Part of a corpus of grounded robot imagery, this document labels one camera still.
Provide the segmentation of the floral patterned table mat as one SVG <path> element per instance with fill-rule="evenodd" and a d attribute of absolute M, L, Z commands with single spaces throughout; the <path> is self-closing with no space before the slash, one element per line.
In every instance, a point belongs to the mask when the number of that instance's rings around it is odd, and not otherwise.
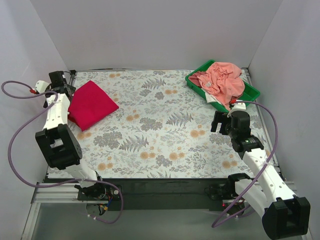
<path fill-rule="evenodd" d="M 187 86 L 188 70 L 79 72 L 118 110 L 86 131 L 74 123 L 83 159 L 103 178 L 225 178 L 251 174 L 227 135 L 211 132 L 215 108 Z"/>

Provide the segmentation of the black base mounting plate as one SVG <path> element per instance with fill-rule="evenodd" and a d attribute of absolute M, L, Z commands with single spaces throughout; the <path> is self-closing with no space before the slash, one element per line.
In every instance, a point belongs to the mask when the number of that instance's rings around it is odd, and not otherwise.
<path fill-rule="evenodd" d="M 223 211 L 236 194 L 227 178 L 105 178 L 123 196 L 124 210 Z"/>

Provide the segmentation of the aluminium front frame rail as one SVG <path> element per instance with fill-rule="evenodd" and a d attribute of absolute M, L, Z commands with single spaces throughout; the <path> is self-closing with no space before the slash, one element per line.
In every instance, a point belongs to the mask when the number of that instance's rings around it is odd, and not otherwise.
<path fill-rule="evenodd" d="M 294 203 L 252 200 L 226 218 L 230 196 L 214 196 L 223 178 L 113 178 L 112 201 L 94 200 L 73 183 L 38 186 L 24 240 L 309 240 L 306 211 Z"/>

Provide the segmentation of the dusty rose t shirt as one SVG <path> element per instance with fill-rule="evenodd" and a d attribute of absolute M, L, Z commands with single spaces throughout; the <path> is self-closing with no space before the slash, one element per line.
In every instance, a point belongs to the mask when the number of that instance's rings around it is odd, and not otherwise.
<path fill-rule="evenodd" d="M 205 71 L 197 71 L 197 72 L 193 73 L 192 75 L 190 75 L 188 77 L 188 80 L 190 82 L 192 82 L 193 84 L 195 84 L 199 88 L 201 88 L 202 85 L 208 86 L 209 81 L 205 77 L 201 77 L 199 79 L 199 76 L 203 76 L 205 74 L 206 74 Z"/>

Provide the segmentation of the white garment in bin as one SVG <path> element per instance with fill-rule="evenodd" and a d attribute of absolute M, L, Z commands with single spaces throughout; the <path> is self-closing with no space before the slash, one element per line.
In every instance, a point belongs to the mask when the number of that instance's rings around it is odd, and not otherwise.
<path fill-rule="evenodd" d="M 207 93 L 206 91 L 205 93 L 205 99 L 207 103 L 220 103 L 213 95 Z"/>

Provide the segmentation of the salmon pink t shirt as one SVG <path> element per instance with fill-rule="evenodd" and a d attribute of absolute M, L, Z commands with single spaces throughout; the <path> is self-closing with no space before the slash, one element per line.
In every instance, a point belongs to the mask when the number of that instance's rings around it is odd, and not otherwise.
<path fill-rule="evenodd" d="M 214 62 L 197 78 L 201 88 L 214 96 L 229 111 L 230 102 L 241 97 L 245 90 L 241 75 L 242 70 L 233 63 Z"/>

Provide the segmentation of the magenta t shirt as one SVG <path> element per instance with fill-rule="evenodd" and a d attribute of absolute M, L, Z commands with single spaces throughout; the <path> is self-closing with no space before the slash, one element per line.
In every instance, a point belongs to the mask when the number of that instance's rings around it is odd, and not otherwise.
<path fill-rule="evenodd" d="M 93 81 L 88 81 L 77 89 L 68 108 L 68 119 L 81 131 L 86 131 L 119 106 Z"/>

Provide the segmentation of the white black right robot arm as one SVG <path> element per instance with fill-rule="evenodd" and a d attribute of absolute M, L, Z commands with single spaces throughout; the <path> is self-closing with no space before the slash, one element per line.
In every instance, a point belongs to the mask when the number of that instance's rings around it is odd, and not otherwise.
<path fill-rule="evenodd" d="M 307 234 L 311 205 L 305 197 L 297 196 L 267 162 L 263 144 L 251 134 L 249 114 L 241 110 L 216 111 L 211 131 L 215 132 L 218 125 L 219 133 L 230 137 L 233 150 L 259 183 L 255 186 L 255 180 L 245 173 L 230 175 L 227 195 L 232 199 L 241 196 L 261 217 L 263 229 L 272 240 Z"/>

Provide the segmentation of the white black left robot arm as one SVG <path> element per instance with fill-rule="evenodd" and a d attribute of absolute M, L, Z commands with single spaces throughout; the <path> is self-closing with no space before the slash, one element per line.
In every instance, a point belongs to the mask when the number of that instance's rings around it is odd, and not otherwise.
<path fill-rule="evenodd" d="M 68 108 L 76 90 L 67 83 L 63 71 L 49 74 L 50 83 L 38 81 L 37 94 L 44 93 L 43 107 L 47 110 L 46 121 L 41 131 L 35 134 L 36 142 L 52 169 L 58 169 L 79 180 L 75 187 L 95 200 L 106 196 L 106 187 L 100 183 L 102 178 L 82 160 L 81 146 L 68 126 Z"/>

